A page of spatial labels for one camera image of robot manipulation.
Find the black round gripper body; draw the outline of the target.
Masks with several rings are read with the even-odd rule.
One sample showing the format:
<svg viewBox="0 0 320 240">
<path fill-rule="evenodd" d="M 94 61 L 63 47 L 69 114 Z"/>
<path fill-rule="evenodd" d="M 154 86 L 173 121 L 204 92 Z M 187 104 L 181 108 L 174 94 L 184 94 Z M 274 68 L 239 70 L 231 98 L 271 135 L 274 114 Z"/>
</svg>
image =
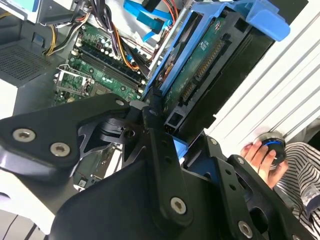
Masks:
<svg viewBox="0 0 320 240">
<path fill-rule="evenodd" d="M 235 174 L 208 159 L 206 179 L 177 160 L 133 163 L 69 199 L 58 211 L 51 240 L 222 240 L 231 238 L 220 193 Z"/>
</svg>

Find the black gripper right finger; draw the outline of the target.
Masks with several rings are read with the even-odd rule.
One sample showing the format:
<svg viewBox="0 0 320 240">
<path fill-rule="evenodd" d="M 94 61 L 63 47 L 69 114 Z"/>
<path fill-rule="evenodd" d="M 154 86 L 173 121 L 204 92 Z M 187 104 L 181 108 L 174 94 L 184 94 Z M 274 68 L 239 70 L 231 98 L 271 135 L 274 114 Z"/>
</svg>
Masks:
<svg viewBox="0 0 320 240">
<path fill-rule="evenodd" d="M 225 157 L 218 142 L 201 134 L 183 167 L 211 181 L 200 203 L 218 240 L 308 240 L 309 231 L 240 155 Z"/>
</svg>

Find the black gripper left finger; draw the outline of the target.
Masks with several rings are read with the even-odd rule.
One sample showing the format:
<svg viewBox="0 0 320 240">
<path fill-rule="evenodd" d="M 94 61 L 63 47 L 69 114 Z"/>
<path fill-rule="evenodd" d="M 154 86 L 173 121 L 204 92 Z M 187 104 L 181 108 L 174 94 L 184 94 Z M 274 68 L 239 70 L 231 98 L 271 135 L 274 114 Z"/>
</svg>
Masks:
<svg viewBox="0 0 320 240">
<path fill-rule="evenodd" d="M 178 161 L 174 138 L 164 128 L 161 98 L 128 103 L 114 93 L 49 107 L 0 121 L 1 203 L 36 218 L 36 211 L 53 225 L 60 191 L 86 155 L 112 143 L 124 146 L 123 166 L 162 159 Z"/>
</svg>

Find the person hand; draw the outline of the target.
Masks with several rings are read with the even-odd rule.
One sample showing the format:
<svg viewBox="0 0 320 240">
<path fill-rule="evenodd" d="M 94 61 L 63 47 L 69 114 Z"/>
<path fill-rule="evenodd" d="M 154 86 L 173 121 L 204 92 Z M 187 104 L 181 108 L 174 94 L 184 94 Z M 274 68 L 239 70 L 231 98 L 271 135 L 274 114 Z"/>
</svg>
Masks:
<svg viewBox="0 0 320 240">
<path fill-rule="evenodd" d="M 249 143 L 241 151 L 243 157 L 262 180 L 272 189 L 284 176 L 288 170 L 288 163 L 281 162 L 275 169 L 272 169 L 272 163 L 276 157 L 274 150 L 268 151 L 267 145 L 262 145 L 261 141 Z"/>
</svg>

